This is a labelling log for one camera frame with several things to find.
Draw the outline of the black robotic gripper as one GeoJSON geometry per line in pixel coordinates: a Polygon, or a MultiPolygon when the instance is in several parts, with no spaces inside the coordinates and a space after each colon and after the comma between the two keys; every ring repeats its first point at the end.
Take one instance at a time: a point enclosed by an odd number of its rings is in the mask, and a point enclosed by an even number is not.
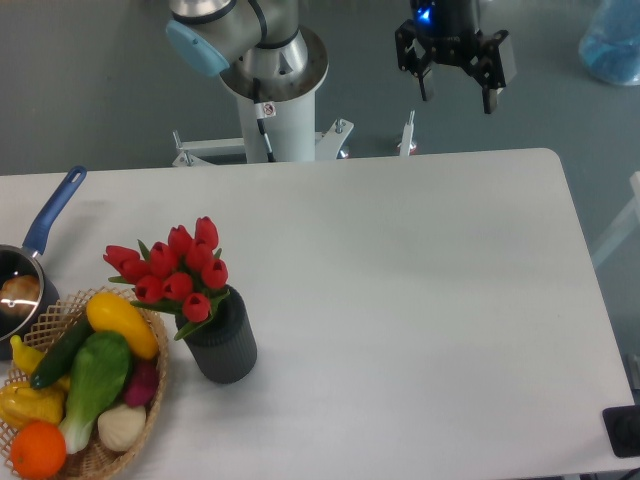
{"type": "Polygon", "coordinates": [[[479,2],[472,0],[411,1],[412,20],[395,31],[398,68],[419,84],[424,102],[434,96],[431,63],[463,66],[481,87],[483,110],[492,114],[498,96],[516,75],[508,30],[484,35],[479,28],[479,2]],[[424,50],[418,55],[415,42],[424,50]]]}

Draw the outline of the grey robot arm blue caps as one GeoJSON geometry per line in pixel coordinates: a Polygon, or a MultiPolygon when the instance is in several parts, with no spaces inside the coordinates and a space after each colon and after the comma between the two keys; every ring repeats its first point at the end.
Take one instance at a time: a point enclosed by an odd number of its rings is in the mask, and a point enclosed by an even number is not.
{"type": "MultiPolygon", "coordinates": [[[[328,71],[320,38],[299,23],[296,1],[172,1],[166,35],[197,72],[220,76],[255,103],[295,100],[315,91],[328,71]]],[[[508,31],[485,35],[476,1],[412,1],[395,31],[397,65],[433,96],[431,69],[463,70],[481,87],[485,113],[516,74],[508,31]]]]}

